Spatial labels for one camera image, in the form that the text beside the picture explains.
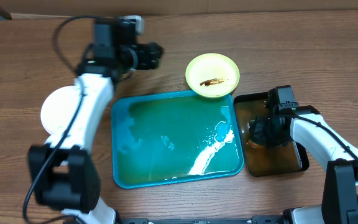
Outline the green yellow sponge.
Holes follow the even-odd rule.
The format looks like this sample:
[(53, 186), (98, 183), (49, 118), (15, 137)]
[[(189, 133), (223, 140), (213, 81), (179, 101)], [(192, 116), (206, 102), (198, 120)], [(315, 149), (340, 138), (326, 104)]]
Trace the green yellow sponge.
[(255, 142), (253, 142), (251, 139), (248, 140), (247, 144), (252, 147), (252, 148), (255, 148), (255, 149), (266, 149), (266, 146), (263, 145), (263, 144), (257, 144)]

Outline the white plate with sauce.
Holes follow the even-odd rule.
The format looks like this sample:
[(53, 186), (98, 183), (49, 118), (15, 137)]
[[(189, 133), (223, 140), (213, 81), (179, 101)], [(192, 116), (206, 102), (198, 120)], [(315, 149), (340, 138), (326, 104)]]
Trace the white plate with sauce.
[(64, 86), (52, 92), (40, 110), (42, 126), (49, 134), (64, 131), (78, 106), (80, 87)]

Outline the light green plate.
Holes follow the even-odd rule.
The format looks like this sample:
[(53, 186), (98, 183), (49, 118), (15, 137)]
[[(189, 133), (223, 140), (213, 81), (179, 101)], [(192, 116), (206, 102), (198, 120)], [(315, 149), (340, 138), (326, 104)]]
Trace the light green plate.
[(207, 98), (220, 98), (236, 89), (240, 71), (229, 57), (208, 53), (195, 57), (188, 64), (185, 79), (195, 93)]

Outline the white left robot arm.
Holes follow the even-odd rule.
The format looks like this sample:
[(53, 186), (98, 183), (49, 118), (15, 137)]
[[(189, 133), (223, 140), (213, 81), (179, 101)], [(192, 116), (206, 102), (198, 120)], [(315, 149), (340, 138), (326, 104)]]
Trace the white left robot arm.
[(72, 223), (115, 223), (116, 211), (100, 196), (101, 181), (91, 160), (91, 148), (105, 107), (114, 96), (114, 86), (131, 70), (156, 69), (163, 48), (149, 44), (119, 44), (116, 47), (89, 44), (81, 62), (72, 69), (79, 88), (78, 104), (68, 124), (51, 134), (27, 154), (32, 185), (25, 196), (22, 217), (31, 196), (38, 204), (59, 210), (56, 220)]

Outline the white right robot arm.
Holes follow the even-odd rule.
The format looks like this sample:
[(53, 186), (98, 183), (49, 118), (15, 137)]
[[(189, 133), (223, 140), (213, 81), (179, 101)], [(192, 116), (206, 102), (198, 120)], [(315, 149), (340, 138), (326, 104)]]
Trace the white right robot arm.
[(358, 223), (358, 148), (330, 128), (319, 111), (272, 109), (250, 121), (249, 134), (253, 145), (267, 149), (295, 141), (326, 173), (321, 204), (286, 209), (278, 223)]

